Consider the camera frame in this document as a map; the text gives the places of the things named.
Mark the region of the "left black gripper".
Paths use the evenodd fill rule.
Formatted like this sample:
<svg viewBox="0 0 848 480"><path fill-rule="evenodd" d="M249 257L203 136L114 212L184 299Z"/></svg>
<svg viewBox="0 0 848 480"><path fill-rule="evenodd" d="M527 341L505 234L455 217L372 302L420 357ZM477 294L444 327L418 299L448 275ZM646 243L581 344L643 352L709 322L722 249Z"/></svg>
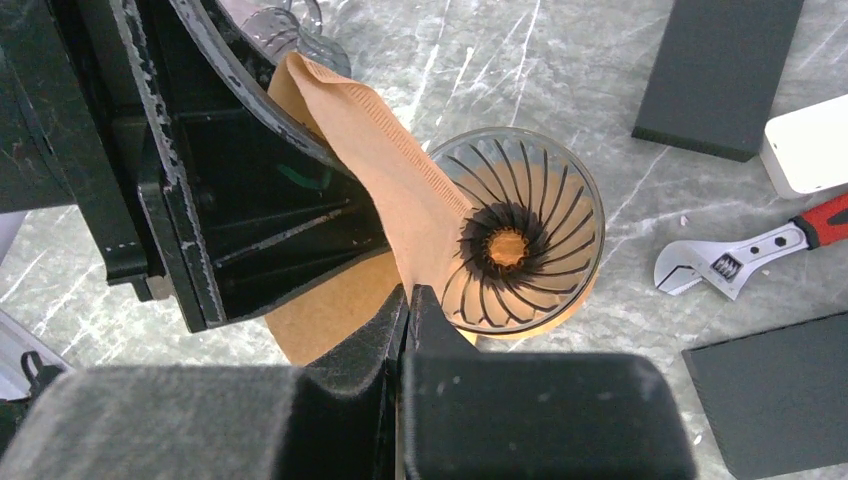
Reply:
<svg viewBox="0 0 848 480"><path fill-rule="evenodd" d="M110 5L1 5L1 210L74 205L110 285L147 299L149 232L137 197L147 129Z"/></svg>

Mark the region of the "brown paper coffee filter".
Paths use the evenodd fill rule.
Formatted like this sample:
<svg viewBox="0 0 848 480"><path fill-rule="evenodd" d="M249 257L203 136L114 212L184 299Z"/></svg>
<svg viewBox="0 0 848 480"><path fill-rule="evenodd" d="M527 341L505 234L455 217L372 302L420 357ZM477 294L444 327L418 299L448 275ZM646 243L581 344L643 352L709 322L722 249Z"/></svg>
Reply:
<svg viewBox="0 0 848 480"><path fill-rule="evenodd" d="M266 315L287 360L302 366L364 326L396 286L407 294L416 284L441 289L471 203L371 87L290 53L268 94L364 186L390 248Z"/></svg>

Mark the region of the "clear glass dripper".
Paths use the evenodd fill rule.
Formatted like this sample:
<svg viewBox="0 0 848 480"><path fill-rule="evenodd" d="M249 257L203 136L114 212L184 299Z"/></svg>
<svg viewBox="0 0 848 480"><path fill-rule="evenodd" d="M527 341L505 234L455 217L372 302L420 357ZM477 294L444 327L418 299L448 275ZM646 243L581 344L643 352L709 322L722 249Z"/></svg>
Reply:
<svg viewBox="0 0 848 480"><path fill-rule="evenodd" d="M469 131L431 154L471 202L439 299L468 335L519 339L565 322L599 272L605 215L578 157L530 130Z"/></svg>

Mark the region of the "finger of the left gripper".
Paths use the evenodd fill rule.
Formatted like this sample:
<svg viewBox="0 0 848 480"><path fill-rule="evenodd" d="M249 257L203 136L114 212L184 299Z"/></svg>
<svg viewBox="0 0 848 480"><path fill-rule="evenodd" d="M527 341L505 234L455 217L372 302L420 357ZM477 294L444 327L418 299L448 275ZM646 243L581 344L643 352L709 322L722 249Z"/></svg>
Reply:
<svg viewBox="0 0 848 480"><path fill-rule="evenodd" d="M193 332L255 318L387 249L375 207L280 107L217 1L114 1L147 128L138 197Z"/></svg>

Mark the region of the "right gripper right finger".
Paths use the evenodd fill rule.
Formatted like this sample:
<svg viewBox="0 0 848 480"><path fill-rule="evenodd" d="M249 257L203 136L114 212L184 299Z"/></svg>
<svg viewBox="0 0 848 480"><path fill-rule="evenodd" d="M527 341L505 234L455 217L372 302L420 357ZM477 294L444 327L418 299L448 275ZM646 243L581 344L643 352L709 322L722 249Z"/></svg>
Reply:
<svg viewBox="0 0 848 480"><path fill-rule="evenodd" d="M671 389L647 358L482 353L413 290L404 349L410 479L692 479Z"/></svg>

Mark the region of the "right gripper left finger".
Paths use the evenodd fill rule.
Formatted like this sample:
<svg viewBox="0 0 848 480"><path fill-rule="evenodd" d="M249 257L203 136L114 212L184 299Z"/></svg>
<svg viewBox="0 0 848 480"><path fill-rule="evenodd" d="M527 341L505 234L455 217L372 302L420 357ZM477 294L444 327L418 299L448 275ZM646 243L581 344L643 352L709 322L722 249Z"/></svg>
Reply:
<svg viewBox="0 0 848 480"><path fill-rule="evenodd" d="M113 366L58 377L1 459L5 479L388 479L408 304L304 367Z"/></svg>

